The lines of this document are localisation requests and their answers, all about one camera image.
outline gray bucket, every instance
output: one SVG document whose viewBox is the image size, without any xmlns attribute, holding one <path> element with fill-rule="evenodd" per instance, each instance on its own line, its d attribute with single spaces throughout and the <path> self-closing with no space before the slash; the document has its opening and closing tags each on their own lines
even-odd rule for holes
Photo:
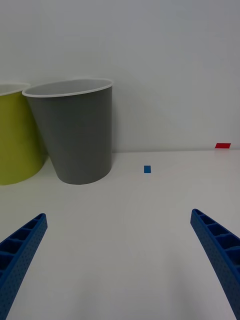
<svg viewBox="0 0 240 320">
<path fill-rule="evenodd" d="M 75 79 L 25 89 L 60 180 L 83 185 L 112 167 L 112 86 L 108 79 Z"/>
</svg>

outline yellow-green bucket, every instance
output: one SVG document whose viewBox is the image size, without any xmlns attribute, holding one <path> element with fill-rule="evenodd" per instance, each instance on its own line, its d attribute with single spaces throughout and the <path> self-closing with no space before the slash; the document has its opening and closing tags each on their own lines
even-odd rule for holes
<svg viewBox="0 0 240 320">
<path fill-rule="evenodd" d="M 0 185 L 28 179 L 43 166 L 37 125 L 22 95 L 27 87 L 0 84 Z"/>
</svg>

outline trash bin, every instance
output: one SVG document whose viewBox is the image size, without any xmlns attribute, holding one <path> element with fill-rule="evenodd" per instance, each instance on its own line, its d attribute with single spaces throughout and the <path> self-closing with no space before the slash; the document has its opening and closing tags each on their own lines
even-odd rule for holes
<svg viewBox="0 0 240 320">
<path fill-rule="evenodd" d="M 95 182 L 112 166 L 112 86 L 108 79 L 74 79 L 32 86 L 27 97 L 60 180 Z"/>
<path fill-rule="evenodd" d="M 28 179 L 43 166 L 37 125 L 22 95 L 29 86 L 0 84 L 0 185 Z"/>
</svg>

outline white table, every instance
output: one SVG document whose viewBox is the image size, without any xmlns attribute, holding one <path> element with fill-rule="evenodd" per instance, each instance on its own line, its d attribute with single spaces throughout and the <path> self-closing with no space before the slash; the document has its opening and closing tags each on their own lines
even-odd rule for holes
<svg viewBox="0 0 240 320">
<path fill-rule="evenodd" d="M 48 160 L 0 187 L 1 240 L 48 221 L 7 320 L 233 320 L 190 217 L 198 208 L 240 236 L 239 205 L 240 151 L 120 153 L 79 186 Z"/>
</svg>

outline white background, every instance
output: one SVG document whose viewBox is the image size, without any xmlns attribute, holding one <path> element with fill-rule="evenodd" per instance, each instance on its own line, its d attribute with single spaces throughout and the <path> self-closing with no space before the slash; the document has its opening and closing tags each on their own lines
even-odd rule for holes
<svg viewBox="0 0 240 320">
<path fill-rule="evenodd" d="M 48 223 L 7 320 L 236 320 L 190 217 L 239 237 L 239 195 L 240 150 L 119 153 L 85 185 L 48 160 L 0 188 L 1 240 Z"/>
<path fill-rule="evenodd" d="M 115 81 L 118 151 L 240 148 L 239 0 L 8 0 L 0 80 Z"/>
</svg>

